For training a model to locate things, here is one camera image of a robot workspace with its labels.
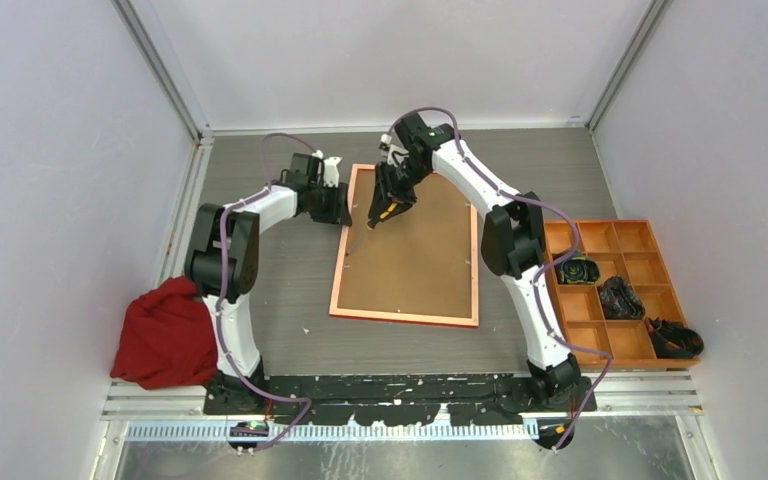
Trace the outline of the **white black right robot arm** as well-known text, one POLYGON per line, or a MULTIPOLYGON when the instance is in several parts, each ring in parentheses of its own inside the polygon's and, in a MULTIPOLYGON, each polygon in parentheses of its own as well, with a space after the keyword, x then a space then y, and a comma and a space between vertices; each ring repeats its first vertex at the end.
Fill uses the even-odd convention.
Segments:
POLYGON ((579 388, 582 374, 545 281, 545 203, 532 192, 515 192, 495 175, 469 149, 455 120, 432 127, 415 109, 391 125, 379 148, 368 228, 407 212, 417 201, 416 186, 432 173, 455 186, 482 215, 482 260, 514 302, 526 340, 532 400, 544 410, 558 409, 579 388))

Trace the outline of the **red picture frame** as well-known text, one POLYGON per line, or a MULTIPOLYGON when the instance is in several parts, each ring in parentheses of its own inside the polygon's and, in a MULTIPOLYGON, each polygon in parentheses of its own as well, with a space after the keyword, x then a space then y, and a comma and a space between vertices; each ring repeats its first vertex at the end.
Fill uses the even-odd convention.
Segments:
POLYGON ((353 223, 341 232, 329 313, 335 317, 475 328, 479 324, 478 215, 438 174, 416 188, 417 203, 371 232, 366 228, 374 168, 353 166, 353 223))

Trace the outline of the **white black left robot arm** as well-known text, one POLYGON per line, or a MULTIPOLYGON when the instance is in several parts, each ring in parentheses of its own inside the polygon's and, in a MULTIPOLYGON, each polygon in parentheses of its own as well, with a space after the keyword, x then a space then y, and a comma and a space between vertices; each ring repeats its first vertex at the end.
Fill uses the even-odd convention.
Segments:
POLYGON ((196 213, 184 273, 208 308, 217 345, 217 370, 231 376, 228 400, 240 412, 258 412, 266 400, 297 397, 268 392, 256 345, 250 293, 259 273, 260 237, 275 225, 307 215, 315 223, 349 226, 348 185, 341 158, 296 153, 275 182, 234 203, 202 204, 196 213))

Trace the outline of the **black yellow screwdriver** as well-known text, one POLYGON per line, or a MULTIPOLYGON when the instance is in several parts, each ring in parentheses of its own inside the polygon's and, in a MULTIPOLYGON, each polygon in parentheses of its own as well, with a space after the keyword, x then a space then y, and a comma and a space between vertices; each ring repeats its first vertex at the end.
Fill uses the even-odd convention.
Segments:
POLYGON ((357 237, 354 239, 354 241, 351 243, 351 245, 346 249, 345 255, 349 256, 352 253, 354 253, 357 248, 361 245, 363 240, 366 238, 367 234, 371 232, 375 226, 381 222, 383 222, 388 216, 392 214, 392 212, 398 207, 397 202, 392 202, 389 207, 387 207, 385 210, 383 210, 376 220, 371 220, 364 231, 362 231, 360 234, 357 235, 357 237))

